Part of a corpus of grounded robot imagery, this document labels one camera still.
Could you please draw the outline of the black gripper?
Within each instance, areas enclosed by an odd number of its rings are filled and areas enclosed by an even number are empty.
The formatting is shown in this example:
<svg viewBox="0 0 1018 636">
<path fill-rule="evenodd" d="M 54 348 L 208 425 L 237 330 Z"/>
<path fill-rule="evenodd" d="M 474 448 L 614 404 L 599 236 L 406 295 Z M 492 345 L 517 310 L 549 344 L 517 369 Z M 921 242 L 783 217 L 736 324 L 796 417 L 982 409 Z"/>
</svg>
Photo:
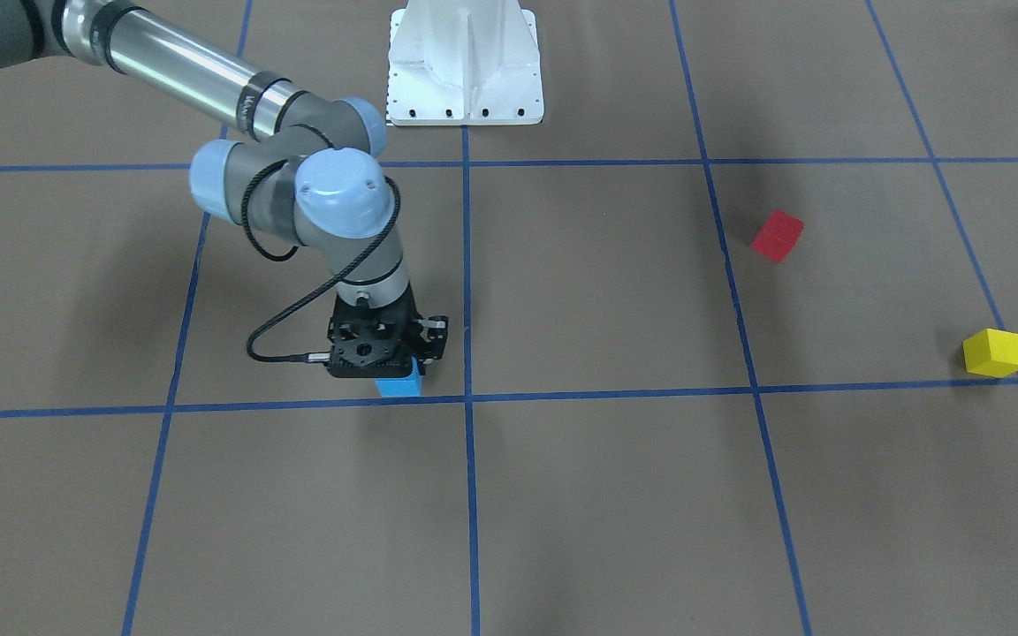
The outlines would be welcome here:
<svg viewBox="0 0 1018 636">
<path fill-rule="evenodd" d="M 329 321 L 329 374 L 339 379 L 399 379 L 427 374 L 428 341 L 412 292 L 382 307 L 334 302 Z"/>
</svg>

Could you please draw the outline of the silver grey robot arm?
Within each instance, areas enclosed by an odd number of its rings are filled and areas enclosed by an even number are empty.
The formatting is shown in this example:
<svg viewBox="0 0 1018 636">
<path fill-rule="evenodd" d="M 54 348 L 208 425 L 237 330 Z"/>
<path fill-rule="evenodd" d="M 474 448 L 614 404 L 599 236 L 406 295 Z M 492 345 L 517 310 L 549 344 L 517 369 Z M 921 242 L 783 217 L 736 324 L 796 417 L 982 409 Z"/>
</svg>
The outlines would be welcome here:
<svg viewBox="0 0 1018 636">
<path fill-rule="evenodd" d="M 324 100 L 134 1 L 0 1 L 0 70 L 56 56 L 136 78 L 241 133 L 195 153 L 195 204 L 262 258 L 323 255 L 327 281 L 251 331 L 251 360 L 417 380 L 441 359 L 448 319 L 417 310 L 401 193 L 378 161 L 384 118 L 367 101 Z"/>
</svg>

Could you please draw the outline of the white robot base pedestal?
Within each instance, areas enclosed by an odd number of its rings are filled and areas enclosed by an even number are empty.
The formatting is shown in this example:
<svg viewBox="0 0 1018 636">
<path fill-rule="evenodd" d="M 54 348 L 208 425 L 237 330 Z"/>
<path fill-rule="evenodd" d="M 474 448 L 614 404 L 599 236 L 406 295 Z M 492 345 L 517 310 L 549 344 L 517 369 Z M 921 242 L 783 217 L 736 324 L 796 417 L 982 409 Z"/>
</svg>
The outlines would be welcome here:
<svg viewBox="0 0 1018 636">
<path fill-rule="evenodd" d="M 517 1 L 409 1 L 389 28 L 389 124 L 543 121 L 538 19 Z"/>
</svg>

